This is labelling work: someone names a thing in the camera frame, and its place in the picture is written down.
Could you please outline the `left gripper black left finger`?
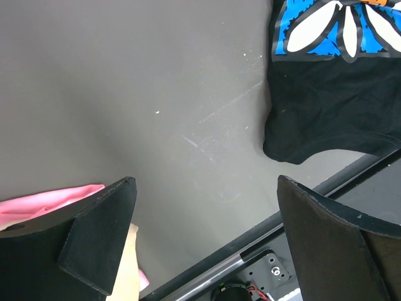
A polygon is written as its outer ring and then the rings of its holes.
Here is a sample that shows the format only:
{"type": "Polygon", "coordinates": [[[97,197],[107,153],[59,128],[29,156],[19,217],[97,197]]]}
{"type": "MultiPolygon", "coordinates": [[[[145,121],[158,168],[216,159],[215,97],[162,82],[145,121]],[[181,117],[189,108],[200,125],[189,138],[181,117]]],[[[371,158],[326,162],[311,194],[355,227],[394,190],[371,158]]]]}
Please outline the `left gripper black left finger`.
{"type": "Polygon", "coordinates": [[[105,300],[113,292],[137,198],[123,179],[1,230],[1,300],[105,300]]]}

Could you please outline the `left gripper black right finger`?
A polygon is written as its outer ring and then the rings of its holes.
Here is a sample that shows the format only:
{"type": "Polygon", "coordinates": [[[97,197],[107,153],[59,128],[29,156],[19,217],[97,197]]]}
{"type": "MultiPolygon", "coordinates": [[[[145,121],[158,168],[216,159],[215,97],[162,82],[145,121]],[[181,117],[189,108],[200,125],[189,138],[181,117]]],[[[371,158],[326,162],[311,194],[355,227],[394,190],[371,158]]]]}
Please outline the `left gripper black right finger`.
{"type": "Polygon", "coordinates": [[[287,176],[278,203],[303,300],[400,300],[400,226],[287,176]]]}

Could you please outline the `black t-shirt with flower print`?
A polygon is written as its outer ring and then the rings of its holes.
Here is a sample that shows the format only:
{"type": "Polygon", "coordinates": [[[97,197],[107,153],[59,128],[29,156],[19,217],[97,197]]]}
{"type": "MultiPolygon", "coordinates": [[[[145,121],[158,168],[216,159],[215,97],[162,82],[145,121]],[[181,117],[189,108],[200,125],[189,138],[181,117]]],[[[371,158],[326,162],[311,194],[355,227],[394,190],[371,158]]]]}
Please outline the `black t-shirt with flower print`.
{"type": "Polygon", "coordinates": [[[400,149],[400,2],[274,1],[264,153],[400,149]]]}

